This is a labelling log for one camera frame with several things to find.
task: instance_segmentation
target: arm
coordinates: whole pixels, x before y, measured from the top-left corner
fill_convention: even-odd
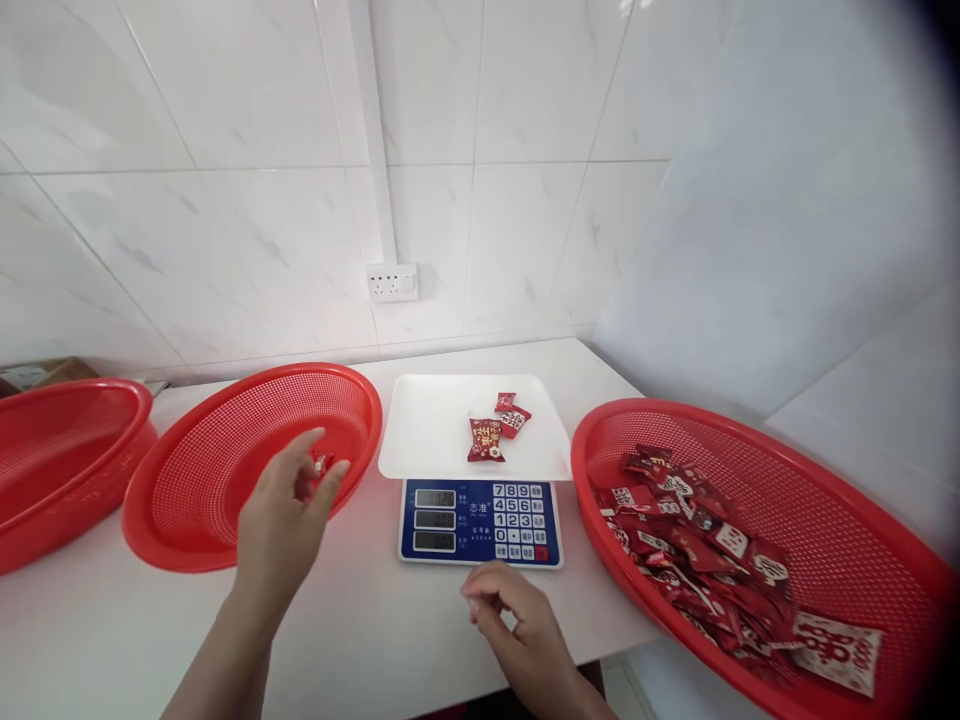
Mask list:
[[[540,720],[617,720],[577,671],[547,596],[519,572],[501,562],[480,565],[461,592],[470,605],[470,621],[531,713]],[[500,619],[504,609],[517,618],[513,632]]]
[[[323,435],[311,430],[270,460],[240,512],[237,577],[210,633],[190,664],[162,720],[260,717],[270,646],[293,596],[316,560],[340,482],[350,467],[317,478],[307,450]]]

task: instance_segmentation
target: right hand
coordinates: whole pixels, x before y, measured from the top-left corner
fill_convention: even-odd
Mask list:
[[[470,605],[470,621],[530,712],[544,720],[596,717],[590,706],[605,703],[574,665],[546,595],[502,562],[474,568],[460,592]],[[517,619],[513,632],[500,618],[504,609]]]

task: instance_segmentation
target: white wall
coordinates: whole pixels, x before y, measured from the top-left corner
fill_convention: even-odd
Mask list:
[[[956,116],[881,6],[746,4],[594,342],[644,392],[786,440],[951,558]],[[763,716],[673,641],[630,661],[661,718]]]
[[[422,292],[373,306],[346,0],[0,0],[0,364],[191,382],[589,337],[738,7],[372,0]]]

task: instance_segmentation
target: pile of candy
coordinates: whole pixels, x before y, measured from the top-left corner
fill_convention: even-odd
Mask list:
[[[494,412],[500,413],[500,418],[497,420],[474,420],[470,418],[473,445],[467,455],[469,462],[479,462],[481,460],[506,461],[503,453],[500,452],[501,436],[507,440],[512,440],[520,432],[524,423],[533,417],[513,402],[516,397],[516,393],[500,393],[497,397],[496,407],[493,409]]]
[[[624,486],[596,489],[607,526],[640,572],[704,637],[767,682],[789,684],[789,660],[873,697],[882,633],[802,612],[787,553],[750,536],[742,506],[667,448],[637,445]]]

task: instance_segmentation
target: hand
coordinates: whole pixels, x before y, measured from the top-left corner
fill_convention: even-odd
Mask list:
[[[470,622],[530,712],[541,720],[615,717],[574,665],[547,596],[519,572],[501,562],[480,565],[460,592],[470,605]],[[512,633],[500,619],[504,609],[517,619]]]
[[[269,616],[282,616],[317,559],[330,508],[350,463],[342,460],[317,480],[308,450],[323,429],[294,438],[274,455],[240,511],[234,594]]]

